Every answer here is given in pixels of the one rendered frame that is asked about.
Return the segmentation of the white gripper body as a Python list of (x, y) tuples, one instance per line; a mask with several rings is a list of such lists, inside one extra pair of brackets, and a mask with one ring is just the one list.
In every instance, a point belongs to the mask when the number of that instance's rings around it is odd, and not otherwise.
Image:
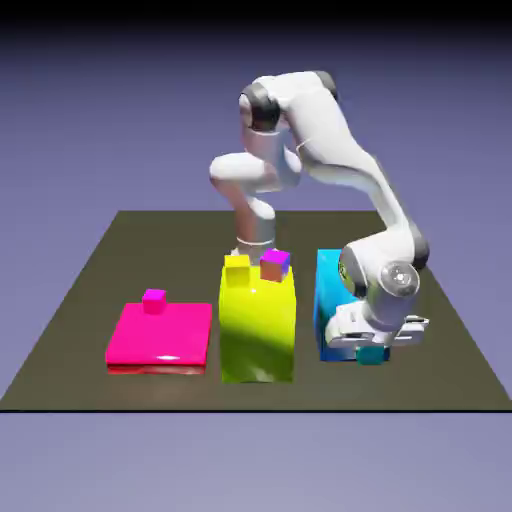
[(339, 305), (325, 328), (328, 348), (392, 347), (418, 344), (426, 331), (426, 319), (408, 315), (401, 326), (389, 326), (363, 315), (362, 301)]

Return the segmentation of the small teal cube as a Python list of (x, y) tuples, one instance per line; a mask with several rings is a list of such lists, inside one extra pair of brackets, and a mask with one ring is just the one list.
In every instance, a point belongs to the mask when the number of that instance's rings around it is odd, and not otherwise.
[(380, 365), (389, 359), (389, 350), (384, 346), (357, 347), (355, 357), (360, 365)]

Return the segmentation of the small purple and orange cube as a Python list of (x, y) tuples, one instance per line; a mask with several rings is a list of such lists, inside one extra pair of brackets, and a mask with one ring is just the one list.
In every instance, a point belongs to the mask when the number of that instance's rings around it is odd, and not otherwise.
[(268, 249), (260, 257), (260, 278), (266, 281), (282, 282), (290, 268), (290, 253)]

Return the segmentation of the small yellow cube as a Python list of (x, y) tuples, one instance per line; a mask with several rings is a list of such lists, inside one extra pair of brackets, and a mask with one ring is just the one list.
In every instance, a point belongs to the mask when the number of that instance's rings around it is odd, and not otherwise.
[(224, 258), (225, 280), (230, 287), (246, 287), (250, 284), (251, 264), (247, 254), (226, 255)]

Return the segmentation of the small magenta cube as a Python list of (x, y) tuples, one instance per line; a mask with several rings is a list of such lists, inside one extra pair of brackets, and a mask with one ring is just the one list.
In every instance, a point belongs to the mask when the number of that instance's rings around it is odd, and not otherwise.
[(161, 314), (166, 304), (166, 291), (163, 289), (147, 289), (142, 297), (143, 310), (146, 314)]

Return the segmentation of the large blue box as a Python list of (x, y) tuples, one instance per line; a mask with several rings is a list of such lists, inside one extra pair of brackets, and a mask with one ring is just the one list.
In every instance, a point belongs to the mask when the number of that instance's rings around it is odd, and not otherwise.
[(357, 302), (344, 286), (338, 272), (340, 249), (317, 251), (314, 291), (313, 324), (320, 359), (322, 361), (356, 361), (356, 349), (328, 348), (325, 328), (339, 305)]

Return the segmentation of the large yellow box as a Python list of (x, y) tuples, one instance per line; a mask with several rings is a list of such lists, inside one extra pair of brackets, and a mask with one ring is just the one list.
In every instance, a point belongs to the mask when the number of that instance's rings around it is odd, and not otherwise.
[(222, 268), (218, 300), (222, 380), (290, 382), (297, 308), (293, 269), (290, 265), (282, 282), (262, 280), (259, 259), (250, 272), (248, 286), (230, 287)]

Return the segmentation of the large pink box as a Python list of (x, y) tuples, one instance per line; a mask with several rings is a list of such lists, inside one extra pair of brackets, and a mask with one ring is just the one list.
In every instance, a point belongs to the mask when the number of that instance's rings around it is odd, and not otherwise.
[(128, 303), (105, 352), (108, 372), (202, 375), (211, 323), (207, 303), (168, 303), (156, 314)]

